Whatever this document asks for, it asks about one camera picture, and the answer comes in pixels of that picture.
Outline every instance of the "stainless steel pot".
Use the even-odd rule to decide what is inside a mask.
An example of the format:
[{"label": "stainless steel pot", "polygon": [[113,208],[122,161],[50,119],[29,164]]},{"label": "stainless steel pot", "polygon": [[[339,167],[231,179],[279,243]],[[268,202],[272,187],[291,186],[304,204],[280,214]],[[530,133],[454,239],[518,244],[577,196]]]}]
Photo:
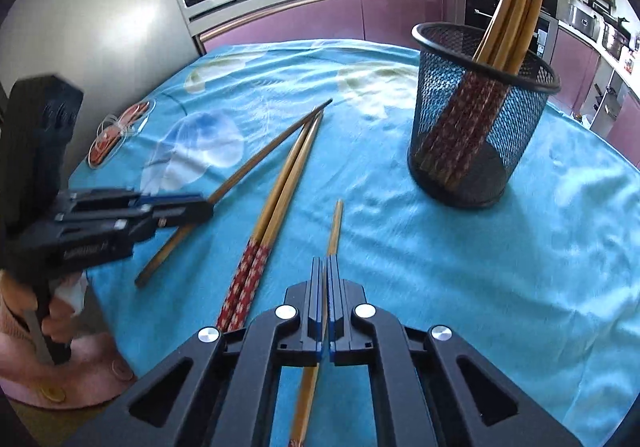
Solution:
[{"label": "stainless steel pot", "polygon": [[622,48],[629,44],[629,39],[618,30],[616,30],[611,24],[604,23],[604,36],[602,37],[602,45],[604,49],[616,58],[620,60],[622,55]]}]

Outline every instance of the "wooden chopstick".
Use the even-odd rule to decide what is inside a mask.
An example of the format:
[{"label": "wooden chopstick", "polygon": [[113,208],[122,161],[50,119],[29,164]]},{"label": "wooden chopstick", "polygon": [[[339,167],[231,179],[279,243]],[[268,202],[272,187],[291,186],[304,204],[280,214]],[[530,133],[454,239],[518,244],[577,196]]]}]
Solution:
[{"label": "wooden chopstick", "polygon": [[222,308],[220,309],[220,316],[218,316],[218,321],[216,322],[216,328],[221,332],[226,332],[228,330],[229,322],[231,322],[231,317],[233,316],[233,313],[236,310],[236,305],[238,304],[240,291],[246,282],[249,269],[254,262],[255,254],[264,236],[264,231],[267,229],[267,225],[273,216],[273,210],[276,207],[276,203],[282,193],[282,189],[285,186],[289,173],[296,162],[296,158],[305,143],[306,136],[309,134],[310,129],[311,123],[306,123],[300,131],[300,135],[298,136],[296,143],[293,144],[291,151],[289,151],[289,156],[287,156],[287,159],[282,166],[282,170],[280,171],[280,174],[278,174],[273,188],[269,193],[269,197],[262,208],[260,217],[258,217],[258,221],[255,223],[254,231],[251,233],[249,242],[247,243],[244,252],[242,252],[242,257],[240,258],[240,262],[236,268],[229,290],[226,292],[225,300],[222,303]]},{"label": "wooden chopstick", "polygon": [[[220,186],[218,189],[213,192],[212,195],[209,196],[207,202],[214,205],[218,203],[222,197],[229,192],[238,182],[244,178],[255,166],[258,165],[262,160],[264,160],[277,146],[279,146],[282,142],[287,140],[297,129],[305,125],[305,123],[310,122],[314,119],[314,117],[321,112],[326,106],[331,104],[333,99],[330,98],[328,101],[324,102],[320,106],[316,107],[316,109],[312,110],[297,122],[292,123],[289,127],[287,127],[283,132],[281,132],[276,138],[270,141],[265,147],[263,147],[258,153],[253,155],[247,162],[242,165],[240,169],[238,169],[235,173],[233,173],[229,178]],[[138,288],[142,288],[148,283],[151,276],[154,272],[164,263],[167,257],[173,252],[174,248],[180,243],[185,237],[187,237],[190,232],[196,227],[196,225],[185,225],[183,227],[178,228],[174,234],[169,238],[169,240],[156,252],[156,255],[151,258],[151,260],[146,264],[146,267],[143,268],[142,272],[136,278],[136,286]]]},{"label": "wooden chopstick", "polygon": [[522,30],[520,31],[520,36],[518,41],[511,52],[511,56],[509,58],[509,64],[507,65],[505,71],[510,74],[516,74],[524,62],[524,58],[527,54],[527,50],[529,49],[529,43],[531,42],[531,38],[533,37],[533,32],[535,32],[536,25],[538,24],[538,17],[540,16],[540,9],[542,8],[542,0],[532,0],[531,7],[529,9],[529,13],[527,13],[527,18],[525,19]]},{"label": "wooden chopstick", "polygon": [[493,60],[493,62],[491,62],[491,64],[497,70],[503,70],[507,63],[507,59],[509,58],[511,49],[514,47],[514,42],[518,35],[518,30],[520,29],[522,15],[524,14],[526,5],[527,0],[513,0],[512,6],[510,8],[509,21],[506,25],[506,28],[504,29],[502,42],[497,48],[495,59]]},{"label": "wooden chopstick", "polygon": [[[342,222],[342,210],[344,203],[342,200],[338,200],[335,204],[334,221],[331,225],[331,236],[329,238],[329,246],[327,248],[327,255],[334,255],[338,253],[338,240],[340,238],[340,223]],[[327,279],[326,271],[322,272],[322,339],[326,334],[326,327],[328,321],[328,309],[327,309]],[[305,438],[306,431],[309,427],[309,417],[311,417],[311,407],[314,401],[314,395],[316,393],[316,382],[318,381],[318,372],[320,371],[320,364],[313,367],[305,367],[302,372],[302,379],[300,380],[300,388],[298,390],[298,401],[296,402],[296,411],[293,417],[293,424],[291,426],[291,433],[289,434],[289,447],[302,447]]]},{"label": "wooden chopstick", "polygon": [[228,331],[234,331],[242,328],[247,316],[249,315],[249,309],[251,307],[251,303],[254,300],[255,291],[258,288],[260,278],[262,277],[262,273],[264,272],[264,267],[267,264],[267,260],[271,253],[271,250],[273,249],[273,245],[276,241],[276,238],[278,237],[280,228],[282,227],[282,222],[284,221],[287,209],[289,208],[293,193],[298,186],[300,176],[302,176],[302,172],[306,164],[306,159],[309,156],[309,151],[311,151],[311,147],[316,140],[316,134],[318,133],[318,128],[320,127],[321,120],[322,112],[319,112],[316,115],[316,119],[313,121],[311,130],[309,130],[309,134],[306,136],[305,143],[303,144],[302,149],[300,149],[300,153],[296,158],[296,162],[291,169],[291,172],[284,184],[278,202],[273,209],[271,220],[269,221],[269,224],[264,231],[264,236],[262,237],[262,241],[260,242],[260,247],[258,247],[258,250],[255,253],[254,262],[249,269],[249,274],[247,275],[244,286],[242,286],[242,289],[240,291],[238,304],[236,305],[236,309],[233,313],[233,316],[231,317]]},{"label": "wooden chopstick", "polygon": [[502,33],[512,1],[513,0],[500,0],[500,3],[498,3],[498,8],[495,11],[494,17],[491,19],[488,29],[484,32],[482,42],[476,50],[474,61],[481,62],[482,64],[489,63],[489,59],[494,51],[495,45],[499,42],[498,39]]}]

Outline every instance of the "blue tablecloth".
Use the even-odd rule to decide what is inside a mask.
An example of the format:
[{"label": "blue tablecloth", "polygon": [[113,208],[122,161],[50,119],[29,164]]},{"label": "blue tablecloth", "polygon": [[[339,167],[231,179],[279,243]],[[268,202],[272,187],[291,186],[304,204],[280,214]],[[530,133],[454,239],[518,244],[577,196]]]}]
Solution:
[{"label": "blue tablecloth", "polygon": [[[409,176],[418,52],[357,41],[227,46],[149,94],[144,129],[73,188],[215,190],[244,160],[329,97],[318,139],[252,308],[282,302],[324,255],[345,201],[340,273],[406,325],[444,323],[567,426],[606,441],[640,389],[640,175],[595,134],[547,106],[503,199],[464,212]],[[217,206],[142,290],[134,279],[169,236],[90,281],[118,347],[144,375],[216,321],[294,138]],[[299,369],[284,369],[273,446],[286,445]],[[373,447],[365,367],[323,365],[310,447]]]}]

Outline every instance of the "kitchen cabinet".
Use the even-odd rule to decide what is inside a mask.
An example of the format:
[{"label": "kitchen cabinet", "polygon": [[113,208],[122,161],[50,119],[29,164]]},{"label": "kitchen cabinet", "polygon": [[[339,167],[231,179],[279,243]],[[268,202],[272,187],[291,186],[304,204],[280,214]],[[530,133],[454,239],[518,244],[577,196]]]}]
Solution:
[{"label": "kitchen cabinet", "polygon": [[633,93],[624,97],[622,109],[607,141],[636,167],[640,166],[640,104]]},{"label": "kitchen cabinet", "polygon": [[222,45],[309,39],[360,39],[420,49],[412,29],[455,15],[455,0],[317,0],[268,14],[204,43]]},{"label": "kitchen cabinet", "polygon": [[444,0],[362,0],[364,35],[371,42],[420,49],[414,26],[443,18]]},{"label": "kitchen cabinet", "polygon": [[364,39],[360,0],[320,0],[267,15],[204,43],[207,52],[226,44],[307,39]]},{"label": "kitchen cabinet", "polygon": [[599,53],[562,28],[558,30],[551,67],[562,90],[554,96],[566,110],[579,112],[587,98],[600,61]]}]

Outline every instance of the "black mesh cup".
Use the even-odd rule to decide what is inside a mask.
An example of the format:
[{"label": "black mesh cup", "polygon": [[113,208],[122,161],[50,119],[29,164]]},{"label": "black mesh cup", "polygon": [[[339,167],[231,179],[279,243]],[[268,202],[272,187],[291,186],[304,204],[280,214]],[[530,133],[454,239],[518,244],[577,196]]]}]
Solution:
[{"label": "black mesh cup", "polygon": [[553,69],[527,52],[518,75],[473,61],[484,32],[418,24],[422,46],[409,170],[433,198],[463,208],[500,199],[550,94]]}]

